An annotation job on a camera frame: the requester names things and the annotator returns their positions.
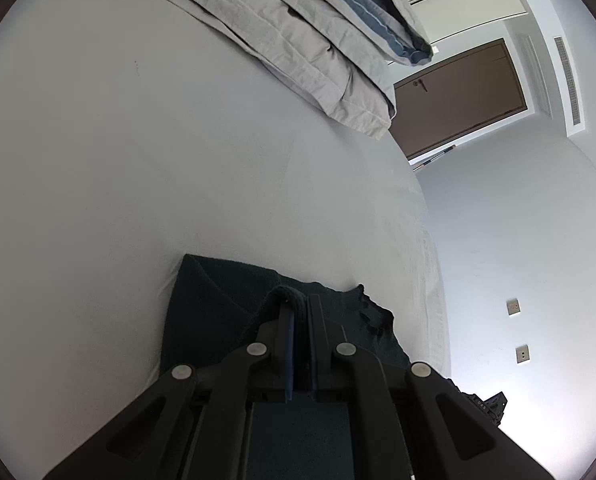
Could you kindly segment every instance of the blue striped fabric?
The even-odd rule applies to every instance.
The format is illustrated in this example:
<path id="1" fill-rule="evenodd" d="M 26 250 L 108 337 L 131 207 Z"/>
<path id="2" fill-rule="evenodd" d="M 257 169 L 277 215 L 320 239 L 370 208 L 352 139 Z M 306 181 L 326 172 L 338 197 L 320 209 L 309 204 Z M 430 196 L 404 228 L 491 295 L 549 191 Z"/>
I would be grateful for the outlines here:
<path id="1" fill-rule="evenodd" d="M 376 12 L 380 8 L 383 12 L 389 12 L 387 6 L 383 0 L 344 0 L 348 6 L 353 9 L 358 17 L 366 23 L 376 34 L 379 34 L 381 38 L 386 40 L 389 47 L 398 56 L 406 57 L 411 60 L 412 64 L 417 64 L 421 60 L 430 59 L 431 53 L 424 50 L 419 50 L 419 46 L 423 46 L 426 42 L 417 36 L 413 30 L 406 24 L 403 23 L 401 16 L 394 16 L 396 20 L 403 23 L 405 28 L 409 30 L 412 35 L 412 45 L 407 44 L 408 42 L 398 38 L 398 35 L 391 30 L 387 24 L 380 18 L 379 13 Z"/>

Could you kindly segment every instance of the round bolt head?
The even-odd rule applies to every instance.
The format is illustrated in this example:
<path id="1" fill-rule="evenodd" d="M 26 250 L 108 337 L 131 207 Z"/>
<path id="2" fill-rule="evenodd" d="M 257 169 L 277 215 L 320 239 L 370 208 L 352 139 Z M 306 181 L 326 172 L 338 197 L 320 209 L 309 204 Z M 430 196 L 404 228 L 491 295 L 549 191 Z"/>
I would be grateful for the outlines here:
<path id="1" fill-rule="evenodd" d="M 340 355 L 353 355 L 355 354 L 355 345 L 352 343 L 340 343 L 335 347 L 335 351 Z"/>
<path id="2" fill-rule="evenodd" d="M 413 363 L 411 371 L 416 377 L 428 377 L 431 375 L 431 367 L 427 363 Z"/>
<path id="3" fill-rule="evenodd" d="M 188 365 L 178 365 L 171 370 L 171 375 L 174 379 L 188 379 L 191 377 L 191 367 Z"/>
<path id="4" fill-rule="evenodd" d="M 267 353 L 267 345 L 264 343 L 252 343 L 247 347 L 249 355 L 265 355 Z"/>

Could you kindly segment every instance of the door handle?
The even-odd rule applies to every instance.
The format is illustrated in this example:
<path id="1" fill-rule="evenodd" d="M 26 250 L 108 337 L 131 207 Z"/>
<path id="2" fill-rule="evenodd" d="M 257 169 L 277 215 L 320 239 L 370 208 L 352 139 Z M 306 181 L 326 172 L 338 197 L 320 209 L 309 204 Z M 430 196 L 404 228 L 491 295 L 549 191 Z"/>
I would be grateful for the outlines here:
<path id="1" fill-rule="evenodd" d="M 428 92 L 427 87 L 425 86 L 425 82 L 422 81 L 421 79 L 418 79 L 416 81 L 414 81 L 414 86 L 418 86 L 418 84 L 420 86 L 422 86 L 422 90 L 424 90 L 425 92 Z"/>

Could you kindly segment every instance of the white bed sheet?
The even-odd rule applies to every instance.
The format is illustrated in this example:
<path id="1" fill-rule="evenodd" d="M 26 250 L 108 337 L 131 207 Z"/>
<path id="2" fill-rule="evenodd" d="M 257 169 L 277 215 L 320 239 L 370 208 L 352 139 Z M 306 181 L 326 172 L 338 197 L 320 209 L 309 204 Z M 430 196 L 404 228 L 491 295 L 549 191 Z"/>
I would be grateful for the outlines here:
<path id="1" fill-rule="evenodd" d="M 0 456 L 16 478 L 143 389 L 185 253 L 364 283 L 412 360 L 449 373 L 425 200 L 390 136 L 329 120 L 165 0 L 18 0 L 0 25 Z"/>

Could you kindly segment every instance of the dark green towel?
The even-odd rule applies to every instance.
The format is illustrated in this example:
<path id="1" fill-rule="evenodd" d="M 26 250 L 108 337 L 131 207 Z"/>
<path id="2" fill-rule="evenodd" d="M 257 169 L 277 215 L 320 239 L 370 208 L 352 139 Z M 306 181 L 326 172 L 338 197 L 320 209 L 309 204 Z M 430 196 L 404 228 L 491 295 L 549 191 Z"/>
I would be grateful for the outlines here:
<path id="1" fill-rule="evenodd" d="M 357 286 L 338 292 L 302 283 L 270 269 L 185 255 L 175 281 L 162 341 L 160 371 L 179 363 L 218 364 L 255 341 L 257 327 L 277 316 L 283 298 L 305 301 L 319 294 L 326 319 L 345 328 L 347 340 L 385 363 L 408 367 L 393 333 L 393 314 Z M 247 480 L 351 480 L 351 440 L 343 404 L 304 397 L 284 404 L 257 404 Z"/>

